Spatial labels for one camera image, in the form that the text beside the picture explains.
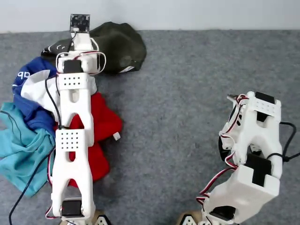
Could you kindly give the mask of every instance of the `white label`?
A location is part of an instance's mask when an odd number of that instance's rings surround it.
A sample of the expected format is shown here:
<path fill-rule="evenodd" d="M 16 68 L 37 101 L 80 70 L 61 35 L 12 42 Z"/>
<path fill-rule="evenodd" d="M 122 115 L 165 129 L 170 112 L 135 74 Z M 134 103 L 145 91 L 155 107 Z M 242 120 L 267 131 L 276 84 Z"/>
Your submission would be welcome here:
<path fill-rule="evenodd" d="M 23 79 L 24 78 L 28 78 L 30 76 L 30 73 L 29 72 L 19 72 L 18 73 L 18 76 Z"/>
<path fill-rule="evenodd" d="M 122 71 L 120 71 L 119 74 L 120 73 L 128 72 L 129 70 L 132 70 L 133 68 L 134 68 L 133 66 L 126 67 L 125 69 L 123 69 Z"/>

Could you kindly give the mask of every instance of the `black plastic part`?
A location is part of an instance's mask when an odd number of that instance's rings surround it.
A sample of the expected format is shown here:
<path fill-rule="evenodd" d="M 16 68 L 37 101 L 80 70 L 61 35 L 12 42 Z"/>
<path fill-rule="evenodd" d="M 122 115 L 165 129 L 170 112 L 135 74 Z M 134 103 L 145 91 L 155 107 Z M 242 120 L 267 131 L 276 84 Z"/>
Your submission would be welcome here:
<path fill-rule="evenodd" d="M 229 121 L 231 120 L 233 114 L 234 114 L 234 111 L 236 109 L 236 105 L 234 106 L 234 108 L 232 109 L 231 113 L 230 113 L 230 116 L 229 116 Z"/>
<path fill-rule="evenodd" d="M 100 215 L 100 216 L 98 216 L 98 218 L 99 218 L 99 217 L 104 217 L 105 221 L 107 222 L 107 225 L 112 225 L 112 223 L 109 221 L 109 219 L 107 218 L 106 215 Z"/>
<path fill-rule="evenodd" d="M 264 114 L 262 112 L 257 112 L 257 117 L 256 120 L 260 121 L 260 122 L 264 122 L 266 120 L 266 118 L 268 117 L 267 114 Z"/>
<path fill-rule="evenodd" d="M 89 33 L 90 31 L 90 15 L 87 14 L 71 14 L 70 32 Z"/>
<path fill-rule="evenodd" d="M 235 208 L 232 206 L 220 206 L 214 208 L 213 211 L 210 212 L 212 216 L 218 217 L 222 220 L 228 221 L 233 219 L 235 214 Z"/>
<path fill-rule="evenodd" d="M 62 202 L 61 215 L 67 218 L 83 217 L 81 200 L 67 200 Z"/>
<path fill-rule="evenodd" d="M 80 60 L 66 60 L 64 61 L 64 73 L 82 73 L 83 69 L 81 68 Z"/>
<path fill-rule="evenodd" d="M 193 216 L 191 214 L 185 214 L 185 215 L 183 215 L 182 220 L 180 221 L 179 225 L 183 225 L 183 222 L 186 219 L 186 217 L 193 217 Z"/>
<path fill-rule="evenodd" d="M 252 183 L 263 187 L 265 176 L 271 175 L 271 161 L 254 154 L 247 154 L 245 166 L 254 169 Z"/>
<path fill-rule="evenodd" d="M 261 92 L 257 91 L 257 92 L 255 92 L 255 97 L 260 99 L 260 100 L 275 104 L 275 98 L 271 95 L 267 95 L 267 94 L 264 94 L 264 93 L 261 93 Z"/>
<path fill-rule="evenodd" d="M 219 136 L 219 152 L 220 152 L 220 157 L 223 161 L 225 161 L 225 158 L 228 156 L 230 150 L 227 150 L 227 149 L 223 149 L 223 143 L 222 143 L 222 139 L 221 137 Z"/>

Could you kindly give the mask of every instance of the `black cable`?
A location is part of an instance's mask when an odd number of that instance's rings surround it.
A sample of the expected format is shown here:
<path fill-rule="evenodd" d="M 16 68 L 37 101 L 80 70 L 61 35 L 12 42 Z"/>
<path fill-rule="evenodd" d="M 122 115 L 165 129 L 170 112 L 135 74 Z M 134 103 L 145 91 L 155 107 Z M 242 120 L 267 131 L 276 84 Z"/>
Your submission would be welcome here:
<path fill-rule="evenodd" d="M 76 34 L 77 34 L 77 32 L 75 31 L 75 35 L 74 35 L 74 37 L 71 39 L 71 41 L 70 41 L 70 43 L 69 43 L 69 46 L 67 47 L 67 52 L 69 52 L 69 51 L 70 51 L 70 48 L 71 48 L 72 42 L 74 41 L 74 39 L 75 39 L 75 37 L 76 37 Z"/>
<path fill-rule="evenodd" d="M 58 90 L 58 86 L 57 86 L 57 74 L 55 76 L 55 86 L 56 86 L 57 93 L 58 93 L 58 95 L 60 97 L 60 90 Z"/>
<path fill-rule="evenodd" d="M 294 138 L 294 136 L 295 136 L 295 134 L 296 134 L 296 132 L 297 132 L 297 128 L 296 128 L 296 126 L 295 126 L 294 124 L 292 124 L 292 123 L 290 123 L 290 122 L 280 122 L 280 124 L 282 124 L 282 125 L 288 125 L 288 126 L 291 126 L 291 127 L 292 127 L 292 134 L 291 134 L 291 136 L 289 137 L 289 139 L 287 140 L 287 142 L 286 142 L 286 144 L 285 144 L 285 147 L 284 147 L 284 149 L 283 149 L 283 151 L 282 151 L 282 155 L 283 155 L 283 156 L 286 156 L 287 148 L 289 147 L 289 145 L 290 145 L 292 139 Z"/>
<path fill-rule="evenodd" d="M 18 128 L 18 130 L 19 130 L 19 134 L 20 134 L 20 142 L 21 142 L 21 144 L 22 144 L 23 146 L 25 146 L 25 144 L 22 142 L 22 133 L 21 133 L 21 130 L 20 130 L 20 128 L 19 128 L 17 122 L 15 121 L 15 119 L 14 119 L 8 112 L 6 112 L 6 111 L 0 110 L 0 113 L 6 114 L 6 115 L 8 116 L 9 121 L 11 122 L 11 126 L 12 126 L 13 133 L 14 133 L 14 124 L 13 124 L 12 120 L 15 122 L 15 125 L 16 125 L 16 127 Z"/>
<path fill-rule="evenodd" d="M 46 88 L 46 92 L 47 92 L 49 98 L 51 99 L 51 101 L 52 101 L 52 103 L 53 103 L 53 105 L 54 105 L 55 111 L 56 111 L 56 113 L 57 113 L 57 117 L 58 117 L 58 128 L 61 129 L 60 112 L 59 112 L 59 110 L 58 110 L 58 108 L 57 108 L 57 105 L 56 105 L 55 101 L 53 100 L 53 98 L 52 98 L 52 96 L 51 96 L 51 94 L 50 94 L 50 92 L 49 92 L 49 90 L 48 90 L 48 83 L 47 83 L 47 81 L 48 81 L 49 79 L 50 79 L 50 77 L 48 77 L 47 79 L 45 79 L 45 88 Z"/>
<path fill-rule="evenodd" d="M 44 158 L 42 158 L 42 160 L 38 163 L 36 169 L 33 171 L 33 174 L 31 175 L 31 177 L 30 177 L 28 183 L 26 184 L 26 186 L 25 186 L 24 190 L 22 191 L 20 197 L 19 197 L 18 200 L 15 202 L 14 206 L 12 207 L 12 209 L 11 209 L 11 211 L 10 211 L 10 213 L 9 213 L 9 216 L 8 216 L 9 225 L 13 225 L 13 224 L 12 224 L 12 221 L 11 221 L 11 216 L 13 215 L 13 212 L 14 212 L 15 208 L 16 208 L 17 205 L 19 204 L 20 200 L 23 198 L 23 196 L 24 196 L 26 190 L 28 189 L 30 183 L 32 182 L 32 180 L 33 180 L 33 178 L 34 178 L 34 175 L 36 175 L 36 173 L 37 173 L 39 167 L 41 166 L 41 164 L 44 162 L 44 160 L 45 160 L 46 158 L 48 158 L 48 156 L 52 153 L 52 151 L 53 151 L 54 149 L 55 149 L 55 146 L 51 149 L 51 151 L 49 152 L 49 154 L 47 154 Z"/>
<path fill-rule="evenodd" d="M 297 153 L 297 154 L 295 154 L 295 155 L 292 155 L 292 156 L 290 156 L 290 157 L 286 156 L 287 149 L 288 149 L 288 147 L 289 147 L 289 145 L 290 145 L 292 139 L 294 138 L 294 136 L 295 136 L 295 134 L 296 134 L 296 132 L 297 132 L 297 128 L 296 128 L 296 126 L 295 126 L 294 124 L 292 124 L 292 123 L 290 123 L 290 122 L 280 122 L 280 124 L 291 126 L 291 127 L 292 127 L 292 133 L 291 133 L 289 139 L 287 140 L 287 142 L 285 143 L 285 146 L 284 146 L 284 149 L 283 149 L 283 151 L 282 151 L 282 154 L 279 154 L 279 153 L 272 153 L 272 154 L 270 154 L 270 155 L 267 157 L 267 159 L 270 158 L 271 156 L 280 156 L 280 157 L 282 157 L 282 161 L 285 163 L 285 162 L 289 162 L 289 161 L 290 161 L 291 159 L 293 159 L 293 158 L 296 158 L 296 157 L 300 156 L 300 152 Z"/>

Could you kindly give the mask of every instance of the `fabric pile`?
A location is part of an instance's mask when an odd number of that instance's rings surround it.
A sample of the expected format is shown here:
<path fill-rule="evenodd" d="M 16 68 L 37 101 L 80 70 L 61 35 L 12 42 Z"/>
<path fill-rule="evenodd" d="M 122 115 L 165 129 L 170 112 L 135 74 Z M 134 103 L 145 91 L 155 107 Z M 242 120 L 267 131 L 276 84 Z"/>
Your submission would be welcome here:
<path fill-rule="evenodd" d="M 90 34 L 95 50 L 100 49 L 107 55 L 107 73 L 140 69 L 146 49 L 139 34 L 128 24 L 105 23 Z M 120 41 L 122 44 L 118 48 L 114 47 L 111 52 L 111 46 Z M 69 42 L 70 39 L 61 40 L 46 47 L 41 57 L 36 57 L 21 67 L 12 85 L 13 102 L 3 103 L 0 110 L 0 119 L 7 127 L 0 131 L 0 174 L 20 191 L 24 190 L 40 161 L 55 146 L 58 115 L 46 92 L 45 80 L 48 79 L 47 87 L 60 112 L 57 70 L 53 59 L 60 53 L 55 51 L 59 49 L 56 46 L 67 46 Z M 104 98 L 97 92 L 94 77 L 89 78 L 89 83 L 95 141 L 88 149 L 88 159 L 93 181 L 97 181 L 109 173 L 109 163 L 99 142 L 120 132 L 122 120 L 107 107 Z M 84 128 L 83 123 L 79 115 L 76 115 L 70 129 L 81 128 Z M 69 157 L 74 160 L 75 154 L 71 152 Z M 25 195 L 33 196 L 46 182 L 47 160 L 39 167 Z M 69 185 L 77 186 L 74 180 Z"/>

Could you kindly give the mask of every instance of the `white plastic part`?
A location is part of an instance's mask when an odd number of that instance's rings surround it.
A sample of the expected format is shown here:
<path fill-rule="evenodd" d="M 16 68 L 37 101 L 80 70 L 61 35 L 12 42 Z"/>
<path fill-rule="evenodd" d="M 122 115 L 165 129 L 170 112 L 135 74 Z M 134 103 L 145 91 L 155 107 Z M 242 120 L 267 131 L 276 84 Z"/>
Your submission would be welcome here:
<path fill-rule="evenodd" d="M 74 40 L 74 51 L 90 51 L 93 50 L 92 41 L 89 33 L 77 33 Z"/>
<path fill-rule="evenodd" d="M 88 161 L 88 147 L 84 129 L 56 130 L 56 157 L 52 170 L 52 211 L 61 216 L 61 204 L 65 199 L 64 189 L 70 179 L 74 179 L 81 192 L 82 214 L 89 219 L 94 216 L 92 175 Z M 75 152 L 75 160 L 69 153 Z"/>
<path fill-rule="evenodd" d="M 271 175 L 265 175 L 264 185 L 252 183 L 254 170 L 244 166 L 247 150 L 262 151 L 267 158 L 272 153 L 282 154 L 279 142 L 279 124 L 281 121 L 281 102 L 275 104 L 255 97 L 250 91 L 242 100 L 233 100 L 234 112 L 231 119 L 219 132 L 223 149 L 234 153 L 233 160 L 239 167 L 228 181 L 216 186 L 205 198 L 202 215 L 203 222 L 208 217 L 213 224 L 242 223 L 257 214 L 262 206 L 279 194 L 280 177 L 282 174 L 282 158 L 272 156 Z M 257 120 L 257 112 L 267 114 L 264 122 Z M 210 214 L 216 207 L 232 206 L 236 209 L 232 220 L 225 221 Z"/>
<path fill-rule="evenodd" d="M 59 56 L 63 56 L 58 58 L 57 62 L 57 70 L 59 73 L 63 73 L 64 71 L 64 62 L 67 60 L 73 60 L 75 57 L 78 57 L 77 59 L 81 60 L 81 68 L 85 73 L 96 73 L 100 66 L 97 61 L 98 53 L 84 54 L 80 51 L 70 51 L 64 54 L 61 53 Z"/>
<path fill-rule="evenodd" d="M 69 127 L 74 115 L 78 114 L 84 125 L 87 144 L 94 144 L 94 123 L 90 112 L 90 90 L 87 73 L 60 74 L 61 124 Z M 79 98 L 74 102 L 72 93 L 77 89 Z"/>
<path fill-rule="evenodd" d="M 114 137 L 114 139 L 117 141 L 117 140 L 119 140 L 119 139 L 121 138 L 121 135 L 120 135 L 119 132 L 117 132 L 117 133 L 114 133 L 114 134 L 113 134 L 113 137 Z"/>
<path fill-rule="evenodd" d="M 264 187 L 261 187 L 252 183 L 253 171 L 252 168 L 240 165 L 225 183 L 216 186 L 210 193 L 210 198 L 204 201 L 203 218 L 207 216 L 221 224 L 242 223 L 257 214 L 265 203 L 278 196 L 279 179 L 266 175 Z M 233 220 L 224 221 L 209 214 L 220 206 L 236 208 Z"/>
<path fill-rule="evenodd" d="M 74 199 L 66 199 L 63 194 L 69 180 L 74 179 L 81 192 L 83 217 L 62 217 L 62 220 L 74 220 L 78 224 L 85 224 L 93 218 L 96 208 L 93 202 L 92 175 L 88 161 L 88 147 L 94 143 L 88 76 L 87 73 L 59 75 L 61 124 L 68 127 L 73 116 L 78 114 L 84 129 L 56 131 L 56 157 L 52 170 L 52 212 L 54 216 L 60 217 L 62 202 Z M 77 101 L 72 98 L 74 91 L 79 96 Z M 73 162 L 69 159 L 71 151 L 76 155 Z"/>
<path fill-rule="evenodd" d="M 224 128 L 219 132 L 220 135 L 225 134 L 230 138 L 221 136 L 223 149 L 231 149 L 235 151 L 233 160 L 237 165 L 243 165 L 247 160 L 248 146 L 253 144 L 259 147 L 264 155 L 268 157 L 272 153 L 282 154 L 282 147 L 279 142 L 279 123 L 281 121 L 281 102 L 275 100 L 275 104 L 260 100 L 255 97 L 255 93 L 250 91 L 247 94 L 248 100 L 244 100 L 244 105 L 239 111 L 236 107 L 232 118 L 236 118 L 239 113 L 241 119 L 238 118 L 240 126 L 235 126 L 230 132 L 226 131 L 232 125 L 233 120 L 227 122 Z M 268 114 L 264 123 L 257 121 L 257 112 Z M 280 179 L 282 174 L 282 158 L 280 156 L 270 157 L 272 163 L 271 175 Z"/>

